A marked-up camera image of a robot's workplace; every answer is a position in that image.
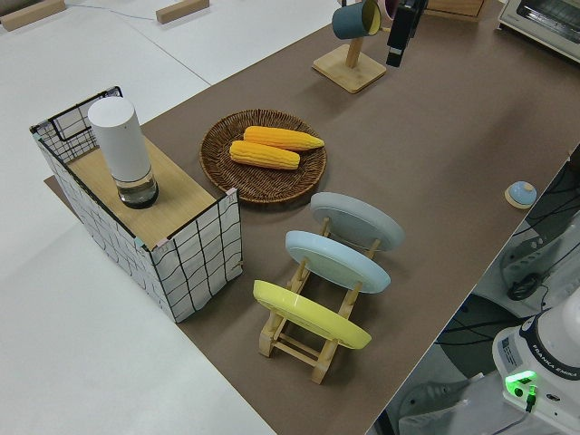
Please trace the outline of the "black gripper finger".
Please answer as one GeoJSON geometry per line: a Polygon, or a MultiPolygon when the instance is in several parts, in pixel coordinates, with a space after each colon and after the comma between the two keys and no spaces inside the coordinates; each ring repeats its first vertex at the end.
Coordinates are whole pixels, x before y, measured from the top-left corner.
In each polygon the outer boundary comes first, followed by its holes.
{"type": "Polygon", "coordinates": [[[426,6],[427,6],[427,0],[413,0],[411,2],[411,9],[413,12],[413,18],[411,21],[410,37],[415,36],[419,21],[424,13],[426,6]]]}
{"type": "Polygon", "coordinates": [[[387,41],[388,53],[386,64],[392,67],[399,67],[401,65],[404,50],[411,38],[411,21],[413,18],[411,2],[385,2],[386,11],[391,18],[391,30],[387,41]]]}

